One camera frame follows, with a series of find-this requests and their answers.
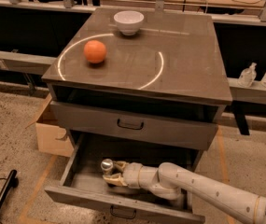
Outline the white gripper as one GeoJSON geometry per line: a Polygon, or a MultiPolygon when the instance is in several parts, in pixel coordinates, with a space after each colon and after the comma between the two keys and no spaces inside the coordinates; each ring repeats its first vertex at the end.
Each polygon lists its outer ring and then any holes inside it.
{"type": "Polygon", "coordinates": [[[107,184],[118,187],[129,187],[130,189],[139,189],[139,174],[143,167],[141,163],[130,163],[126,161],[114,161],[114,167],[120,173],[113,175],[103,175],[103,179],[107,184]]]}

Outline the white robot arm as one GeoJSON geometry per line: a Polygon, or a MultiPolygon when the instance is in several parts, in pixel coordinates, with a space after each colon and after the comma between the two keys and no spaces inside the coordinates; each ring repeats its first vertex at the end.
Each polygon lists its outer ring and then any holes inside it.
{"type": "Polygon", "coordinates": [[[169,201],[178,199],[181,191],[186,190],[243,224],[266,224],[266,197],[197,175],[173,163],[149,167],[105,159],[101,169],[108,184],[145,189],[169,201]]]}

